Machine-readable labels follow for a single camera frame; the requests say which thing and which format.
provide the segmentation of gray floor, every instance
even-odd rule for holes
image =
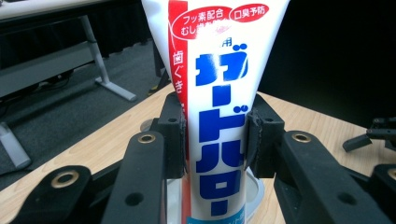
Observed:
[[[0,121],[17,136],[32,164],[14,171],[0,144],[0,190],[146,99],[149,89],[160,80],[155,76],[151,41],[110,55],[105,65],[110,80],[136,94],[136,101],[129,102],[96,85],[99,71],[89,63],[75,69],[69,81],[58,83],[55,90],[29,94],[7,108]]]

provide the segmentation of brass ring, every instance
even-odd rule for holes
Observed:
[[[311,141],[311,137],[303,133],[294,133],[291,137],[297,142],[309,143]]]
[[[68,178],[66,181],[60,181],[60,179],[66,175],[70,175],[70,178]],[[68,187],[72,184],[74,184],[78,180],[79,174],[75,170],[71,171],[64,171],[55,176],[55,178],[52,179],[50,184],[52,185],[53,188],[55,189],[62,189],[65,187]]]
[[[140,136],[137,141],[143,144],[152,143],[155,141],[155,135],[146,133]]]

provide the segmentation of screw hole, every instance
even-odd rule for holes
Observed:
[[[137,206],[143,202],[143,194],[141,193],[132,193],[128,195],[125,199],[125,203],[129,206]]]
[[[55,189],[62,189],[74,184],[78,180],[78,177],[79,174],[75,170],[65,171],[57,174],[50,184]]]
[[[152,134],[144,134],[140,136],[138,139],[139,143],[143,143],[143,144],[152,143],[154,142],[154,140],[155,140],[155,136]]]
[[[295,133],[292,138],[297,142],[308,143],[311,141],[311,138],[302,133]]]

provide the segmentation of white toothpaste tube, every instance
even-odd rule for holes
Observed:
[[[245,223],[247,113],[289,0],[142,0],[187,118],[181,223]]]

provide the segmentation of red label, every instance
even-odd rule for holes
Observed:
[[[188,10],[187,1],[169,1],[168,19],[169,22],[175,23],[178,20],[179,15],[184,14]],[[168,45],[169,45],[169,60],[171,66],[172,83],[175,87],[175,91],[178,96],[178,100],[181,102],[184,115],[186,118],[187,114],[187,85],[188,85],[188,43],[185,40],[181,40],[174,37],[173,31],[169,28],[168,30]]]
[[[248,4],[233,9],[230,18],[233,21],[250,22],[263,17],[270,8],[264,4]]]
[[[180,39],[195,39],[200,29],[215,27],[215,33],[222,33],[229,27],[221,25],[221,21],[229,20],[230,7],[200,7],[186,11],[176,18],[172,24],[172,32]]]

